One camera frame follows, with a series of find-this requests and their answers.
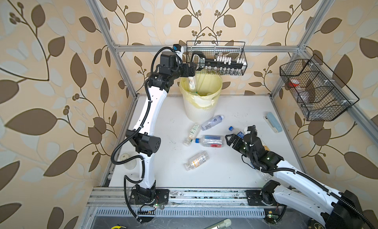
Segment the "clear bottle blue pink label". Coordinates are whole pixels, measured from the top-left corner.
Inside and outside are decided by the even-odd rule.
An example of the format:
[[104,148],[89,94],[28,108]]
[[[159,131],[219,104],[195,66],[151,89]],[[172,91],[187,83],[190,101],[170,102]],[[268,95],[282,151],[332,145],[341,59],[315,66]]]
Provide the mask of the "clear bottle blue pink label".
[[196,138],[195,142],[204,147],[221,148],[223,146],[224,137],[220,135],[204,135]]

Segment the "small bottle green white label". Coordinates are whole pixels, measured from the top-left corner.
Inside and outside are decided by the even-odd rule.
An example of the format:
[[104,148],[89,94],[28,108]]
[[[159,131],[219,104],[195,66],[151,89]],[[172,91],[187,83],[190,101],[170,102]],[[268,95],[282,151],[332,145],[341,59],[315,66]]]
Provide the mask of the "small bottle green white label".
[[190,146],[194,140],[196,140],[198,133],[200,132],[201,128],[199,124],[194,124],[191,130],[189,131],[188,136],[183,141],[185,146]]

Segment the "clear bottle yellow label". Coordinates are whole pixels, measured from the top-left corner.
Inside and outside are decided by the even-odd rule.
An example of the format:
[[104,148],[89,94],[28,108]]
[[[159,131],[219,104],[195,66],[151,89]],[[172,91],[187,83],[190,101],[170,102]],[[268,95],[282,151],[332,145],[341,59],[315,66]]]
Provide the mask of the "clear bottle yellow label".
[[209,155],[206,151],[202,151],[201,153],[196,154],[192,158],[190,158],[185,164],[184,167],[187,171],[193,170],[200,165],[204,164],[207,160],[209,160]]

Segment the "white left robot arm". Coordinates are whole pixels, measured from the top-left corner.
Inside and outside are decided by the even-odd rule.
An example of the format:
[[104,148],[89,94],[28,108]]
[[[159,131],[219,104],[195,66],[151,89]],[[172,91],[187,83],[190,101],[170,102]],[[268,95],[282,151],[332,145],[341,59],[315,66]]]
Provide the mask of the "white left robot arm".
[[[195,65],[183,62],[182,56],[182,52],[169,47],[163,47],[156,53],[154,57],[160,58],[160,63],[151,65],[150,76],[145,80],[144,88],[147,99],[142,113],[134,128],[127,130],[125,140],[115,147],[111,155],[111,162],[114,165],[123,165],[134,159],[140,160],[140,179],[132,180],[128,176],[124,177],[124,182],[135,185],[132,196],[134,196],[135,202],[139,204],[158,202],[153,163],[161,139],[154,136],[154,129],[163,101],[176,79],[195,75]],[[117,159],[118,151],[127,142],[135,147],[137,155],[126,160]]]

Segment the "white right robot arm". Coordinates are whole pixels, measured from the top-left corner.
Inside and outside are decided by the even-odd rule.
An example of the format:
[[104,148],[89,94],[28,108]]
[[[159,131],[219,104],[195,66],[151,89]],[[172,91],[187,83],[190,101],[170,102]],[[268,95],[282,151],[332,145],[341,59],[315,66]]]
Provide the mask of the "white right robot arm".
[[[374,224],[363,214],[358,197],[346,190],[343,193],[315,180],[298,170],[279,154],[265,149],[254,127],[247,134],[225,136],[226,143],[243,157],[247,157],[255,170],[276,177],[261,189],[261,201],[291,207],[326,229],[361,229]],[[283,186],[282,180],[294,189]]]

